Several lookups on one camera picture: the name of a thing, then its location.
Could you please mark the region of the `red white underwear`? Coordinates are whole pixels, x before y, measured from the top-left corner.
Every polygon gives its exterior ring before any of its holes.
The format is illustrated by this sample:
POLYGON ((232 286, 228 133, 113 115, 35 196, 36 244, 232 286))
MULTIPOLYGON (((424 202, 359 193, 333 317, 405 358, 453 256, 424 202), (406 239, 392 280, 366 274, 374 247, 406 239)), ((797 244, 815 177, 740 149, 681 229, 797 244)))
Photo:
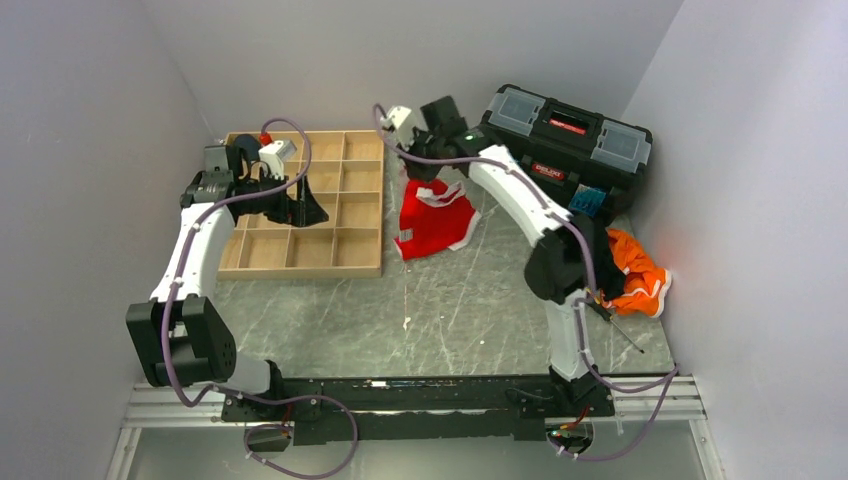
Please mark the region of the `red white underwear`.
POLYGON ((482 216, 467 197, 462 181, 447 184, 408 180, 393 239, 404 261, 467 246, 482 216))

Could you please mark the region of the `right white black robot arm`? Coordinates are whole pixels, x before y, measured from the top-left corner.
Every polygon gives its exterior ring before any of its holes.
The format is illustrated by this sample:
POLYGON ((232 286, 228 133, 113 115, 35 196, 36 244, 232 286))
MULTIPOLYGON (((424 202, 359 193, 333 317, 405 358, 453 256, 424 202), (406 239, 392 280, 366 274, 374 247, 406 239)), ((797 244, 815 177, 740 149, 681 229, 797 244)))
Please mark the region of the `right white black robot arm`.
POLYGON ((600 385, 584 315, 589 306, 604 308, 620 297, 626 280, 604 221, 559 205, 502 140, 483 127, 469 127, 450 96, 419 109, 396 106, 381 124, 394 133, 412 178, 433 180, 444 167, 458 169, 518 225, 532 248, 524 279, 548 320, 551 401, 564 415, 578 413, 600 385))

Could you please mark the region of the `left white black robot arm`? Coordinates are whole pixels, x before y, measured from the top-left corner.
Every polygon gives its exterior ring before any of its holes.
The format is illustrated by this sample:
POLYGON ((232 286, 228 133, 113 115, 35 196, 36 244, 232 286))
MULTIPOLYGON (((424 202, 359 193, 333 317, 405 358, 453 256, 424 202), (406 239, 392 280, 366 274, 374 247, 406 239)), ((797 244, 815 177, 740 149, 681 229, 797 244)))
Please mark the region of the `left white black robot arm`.
POLYGON ((293 227, 328 220, 306 173, 285 173, 297 151, 290 140, 249 135, 205 148, 203 170, 180 197, 180 232, 165 273, 149 300, 130 305, 126 314, 150 385, 181 390, 202 384, 248 394, 248 407, 264 420, 285 411, 288 394, 275 384, 274 365, 239 352, 211 293, 240 218, 262 215, 293 227))

